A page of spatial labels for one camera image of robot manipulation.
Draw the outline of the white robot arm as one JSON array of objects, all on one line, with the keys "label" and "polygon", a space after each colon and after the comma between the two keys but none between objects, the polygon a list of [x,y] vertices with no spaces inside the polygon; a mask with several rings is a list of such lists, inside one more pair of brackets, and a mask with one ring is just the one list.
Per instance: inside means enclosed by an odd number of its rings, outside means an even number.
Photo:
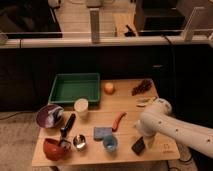
[{"label": "white robot arm", "polygon": [[213,158],[213,129],[173,118],[171,104],[157,98],[140,113],[137,130],[144,137],[154,137],[157,132]]}]

